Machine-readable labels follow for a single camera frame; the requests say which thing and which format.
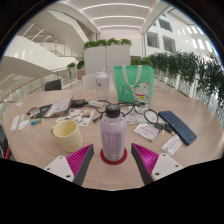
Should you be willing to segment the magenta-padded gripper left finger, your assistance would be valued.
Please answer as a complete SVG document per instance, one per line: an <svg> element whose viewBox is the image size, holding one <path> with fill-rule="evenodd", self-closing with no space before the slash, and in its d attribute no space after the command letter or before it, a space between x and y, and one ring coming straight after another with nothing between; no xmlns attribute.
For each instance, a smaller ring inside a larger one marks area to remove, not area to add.
<svg viewBox="0 0 224 224"><path fill-rule="evenodd" d="M44 170L81 186L93 155L94 147L90 144L67 157L58 156Z"/></svg>

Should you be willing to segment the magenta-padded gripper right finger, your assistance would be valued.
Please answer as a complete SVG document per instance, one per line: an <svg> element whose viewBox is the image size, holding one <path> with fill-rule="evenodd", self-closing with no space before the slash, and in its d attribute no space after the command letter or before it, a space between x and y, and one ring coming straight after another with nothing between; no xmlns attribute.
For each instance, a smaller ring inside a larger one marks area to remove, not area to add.
<svg viewBox="0 0 224 224"><path fill-rule="evenodd" d="M131 153L145 185L183 169L169 154L157 154L136 143L131 144Z"/></svg>

